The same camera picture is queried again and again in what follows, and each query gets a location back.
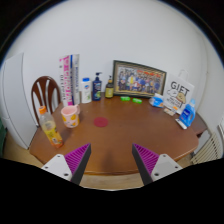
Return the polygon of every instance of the white bottle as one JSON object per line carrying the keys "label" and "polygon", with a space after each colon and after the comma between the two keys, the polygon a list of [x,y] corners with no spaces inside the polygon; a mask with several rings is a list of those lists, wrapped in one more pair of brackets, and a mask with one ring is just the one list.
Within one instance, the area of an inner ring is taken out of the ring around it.
{"label": "white bottle", "polygon": [[90,103],[91,99],[91,81],[89,78],[83,78],[81,82],[82,103]]}

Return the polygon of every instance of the purple object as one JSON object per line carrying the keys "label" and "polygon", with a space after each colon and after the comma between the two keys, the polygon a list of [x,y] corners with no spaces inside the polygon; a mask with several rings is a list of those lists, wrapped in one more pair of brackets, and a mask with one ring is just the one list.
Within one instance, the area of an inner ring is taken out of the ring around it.
{"label": "purple object", "polygon": [[90,144],[86,144],[78,149],[74,149],[73,151],[69,152],[68,154],[65,155],[65,160],[72,172],[72,174],[75,173],[77,168],[79,167],[83,156],[88,149]]}
{"label": "purple object", "polygon": [[146,170],[151,175],[151,173],[159,159],[159,155],[149,149],[146,149],[146,148],[140,146],[140,145],[134,144],[134,146],[135,146],[142,162],[144,163]]}

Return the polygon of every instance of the picture frame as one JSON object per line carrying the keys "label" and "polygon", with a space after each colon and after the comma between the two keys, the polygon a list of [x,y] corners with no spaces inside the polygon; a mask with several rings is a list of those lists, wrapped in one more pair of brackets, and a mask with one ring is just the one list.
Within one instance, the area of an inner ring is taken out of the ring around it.
{"label": "picture frame", "polygon": [[132,62],[113,61],[114,95],[151,98],[163,95],[165,71]]}

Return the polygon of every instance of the blue bottle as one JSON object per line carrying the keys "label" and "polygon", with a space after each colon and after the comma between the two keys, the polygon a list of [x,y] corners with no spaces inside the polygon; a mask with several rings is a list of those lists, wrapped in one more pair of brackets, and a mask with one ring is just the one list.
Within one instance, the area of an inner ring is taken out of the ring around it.
{"label": "blue bottle", "polygon": [[99,79],[101,72],[96,73],[96,79],[93,81],[93,97],[94,101],[99,101],[101,99],[101,84],[102,81]]}
{"label": "blue bottle", "polygon": [[181,113],[179,119],[183,122],[187,127],[189,127],[192,121],[195,118],[195,100],[191,99],[191,102],[186,105],[183,112]]}

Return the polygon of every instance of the yellow bottle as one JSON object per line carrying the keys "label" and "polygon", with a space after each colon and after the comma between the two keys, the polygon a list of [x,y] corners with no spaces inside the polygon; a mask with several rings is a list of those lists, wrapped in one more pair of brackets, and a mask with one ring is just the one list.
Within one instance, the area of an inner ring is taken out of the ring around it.
{"label": "yellow bottle", "polygon": [[56,124],[53,116],[47,112],[46,106],[41,106],[39,108],[39,112],[40,112],[40,118],[39,118],[40,126],[44,131],[44,133],[47,135],[51,145],[53,145],[56,148],[61,147],[63,145],[63,140],[61,138],[61,135],[56,129]]}
{"label": "yellow bottle", "polygon": [[105,97],[106,98],[112,98],[114,95],[114,85],[112,83],[112,79],[110,76],[110,79],[108,80],[108,83],[106,85],[106,91],[105,91]]}

